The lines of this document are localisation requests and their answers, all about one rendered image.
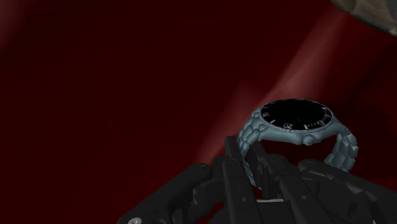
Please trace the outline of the silver wristwatch with black dial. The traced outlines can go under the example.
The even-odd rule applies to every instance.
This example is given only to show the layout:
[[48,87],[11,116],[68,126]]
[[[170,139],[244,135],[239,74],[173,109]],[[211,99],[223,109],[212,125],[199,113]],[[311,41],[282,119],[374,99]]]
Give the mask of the silver wristwatch with black dial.
[[336,142],[323,162],[349,172],[358,156],[358,142],[333,111],[310,99],[279,99],[251,113],[237,134],[237,144],[244,158],[254,143],[262,141],[312,146],[333,136]]

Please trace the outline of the red soft furniture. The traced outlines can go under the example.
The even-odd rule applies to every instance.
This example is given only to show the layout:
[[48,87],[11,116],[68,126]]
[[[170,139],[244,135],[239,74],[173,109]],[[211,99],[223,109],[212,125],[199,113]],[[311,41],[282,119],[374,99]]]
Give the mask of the red soft furniture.
[[116,224],[290,97],[397,190],[397,38],[329,0],[0,0],[0,224]]

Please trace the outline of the grey lumpy object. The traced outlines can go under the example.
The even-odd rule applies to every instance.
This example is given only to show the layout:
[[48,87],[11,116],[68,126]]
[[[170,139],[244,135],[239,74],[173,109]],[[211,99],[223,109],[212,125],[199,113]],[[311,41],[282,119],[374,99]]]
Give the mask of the grey lumpy object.
[[329,0],[366,25],[397,37],[397,0]]

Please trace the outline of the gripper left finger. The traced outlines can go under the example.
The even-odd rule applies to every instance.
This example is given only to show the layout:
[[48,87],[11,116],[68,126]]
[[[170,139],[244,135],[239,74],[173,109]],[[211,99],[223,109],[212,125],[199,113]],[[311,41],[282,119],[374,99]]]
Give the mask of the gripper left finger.
[[207,224],[263,224],[234,136],[225,138],[225,155],[189,166],[117,224],[200,224],[219,203],[223,208]]

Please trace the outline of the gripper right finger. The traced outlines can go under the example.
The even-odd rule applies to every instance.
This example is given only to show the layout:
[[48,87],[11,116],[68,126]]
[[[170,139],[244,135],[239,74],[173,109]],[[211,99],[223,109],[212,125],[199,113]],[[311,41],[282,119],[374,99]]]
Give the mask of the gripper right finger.
[[397,192],[314,159],[292,165],[254,143],[247,161],[264,199],[295,224],[397,224]]

